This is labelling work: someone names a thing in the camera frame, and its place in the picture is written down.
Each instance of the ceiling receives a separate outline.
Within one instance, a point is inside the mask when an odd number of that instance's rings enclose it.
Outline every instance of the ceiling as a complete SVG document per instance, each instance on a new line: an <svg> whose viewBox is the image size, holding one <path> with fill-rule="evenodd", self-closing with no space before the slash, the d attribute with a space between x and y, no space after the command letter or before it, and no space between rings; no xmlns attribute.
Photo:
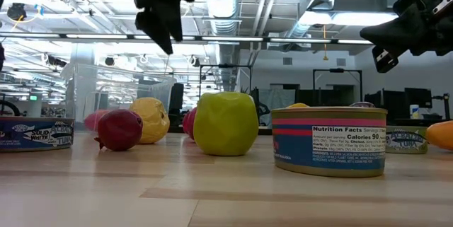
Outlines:
<svg viewBox="0 0 453 227"><path fill-rule="evenodd" d="M256 35L254 22L259 14L260 0L238 0L239 12L234 18L239 24L236 35L251 36ZM259 24L263 26L263 34L277 34L282 37L299 20L304 11L300 11L301 0L273 0L273 5L269 10L269 16L265 16L264 10L267 9L271 0L265 0L263 11L259 17ZM11 20L6 12L12 3L25 4L27 18L23 22L16 23ZM211 35L212 17L209 9L221 10L218 7L208 5L207 0L195 0L193 3L181 3L181 15L184 35ZM5 0L0 19L2 22L1 31L17 33L100 33L100 34L142 34L134 25L137 9L133 0ZM339 13L363 13L362 17L355 21L369 20L369 13L389 13L391 12L387 3L378 3L377 0L336 0L333 10L326 11L331 17ZM311 26L308 34L311 37L327 37L340 39L360 39L359 31L363 26L348 25L335 19L329 21L325 27ZM43 53L52 55L58 59L70 62L71 44L63 41L37 41L27 39L7 38L4 40L6 49L5 69L34 69L34 70L53 70L55 67L49 66L42 61ZM131 66L133 71L155 71L167 72L198 72L198 68L190 64L191 57L197 57L201 64L217 64L218 46L216 44L174 45L174 52L170 57L159 49L154 43L127 43L127 42L97 42L96 58L99 64L103 64L106 57L116 59L126 59L135 66ZM239 61L246 64L250 57L250 45L241 43L241 54ZM357 45L329 45L327 50L341 52L345 57L354 56L360 53L366 46ZM280 56L297 56L301 53L310 54L313 58L322 58L325 50L324 45L311 45L304 48L305 52L289 52L283 54L281 51L268 49L266 44L260 46L256 56L256 68L269 69L280 65ZM60 79L57 73L40 73L42 76ZM187 77L186 80L196 81L197 76Z"/></svg>

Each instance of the tuna can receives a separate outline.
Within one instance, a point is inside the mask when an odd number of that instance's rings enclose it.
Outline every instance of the tuna can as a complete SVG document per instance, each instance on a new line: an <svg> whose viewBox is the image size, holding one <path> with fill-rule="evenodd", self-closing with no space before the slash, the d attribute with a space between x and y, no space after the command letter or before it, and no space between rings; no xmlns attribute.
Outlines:
<svg viewBox="0 0 453 227"><path fill-rule="evenodd" d="M387 153L413 153L423 154L428 152L428 141L425 138L427 127L387 127Z"/></svg>
<svg viewBox="0 0 453 227"><path fill-rule="evenodd" d="M329 177L382 175L386 114L366 107L272 110L275 165Z"/></svg>
<svg viewBox="0 0 453 227"><path fill-rule="evenodd" d="M66 149L73 140L74 119L0 117L0 152Z"/></svg>

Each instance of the blue label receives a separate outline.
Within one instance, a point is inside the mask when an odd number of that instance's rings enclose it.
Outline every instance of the blue label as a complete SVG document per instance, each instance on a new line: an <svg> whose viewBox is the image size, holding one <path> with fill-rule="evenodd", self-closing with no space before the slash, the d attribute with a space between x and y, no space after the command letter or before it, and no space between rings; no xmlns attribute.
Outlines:
<svg viewBox="0 0 453 227"><path fill-rule="evenodd" d="M274 133L275 160L343 170L384 167L383 127L284 126Z"/></svg>
<svg viewBox="0 0 453 227"><path fill-rule="evenodd" d="M72 121L27 121L0 119L0 149L38 149L70 146Z"/></svg>

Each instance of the tin can lid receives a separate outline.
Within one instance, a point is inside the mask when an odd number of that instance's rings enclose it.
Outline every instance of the tin can lid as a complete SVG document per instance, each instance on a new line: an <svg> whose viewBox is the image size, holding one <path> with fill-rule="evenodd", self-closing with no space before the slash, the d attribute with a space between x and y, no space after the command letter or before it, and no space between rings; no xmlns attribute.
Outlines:
<svg viewBox="0 0 453 227"><path fill-rule="evenodd" d="M272 112L366 112L387 114L387 110L377 107L293 107L275 109Z"/></svg>

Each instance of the table surface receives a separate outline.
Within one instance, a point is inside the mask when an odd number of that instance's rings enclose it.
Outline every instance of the table surface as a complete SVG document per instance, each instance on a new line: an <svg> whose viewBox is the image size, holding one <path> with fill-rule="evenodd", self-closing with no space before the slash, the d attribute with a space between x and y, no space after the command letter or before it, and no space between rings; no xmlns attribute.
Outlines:
<svg viewBox="0 0 453 227"><path fill-rule="evenodd" d="M385 175L317 177L276 168L272 137L247 155L204 155L183 134L126 152L0 154L0 226L453 226L453 153L387 154Z"/></svg>

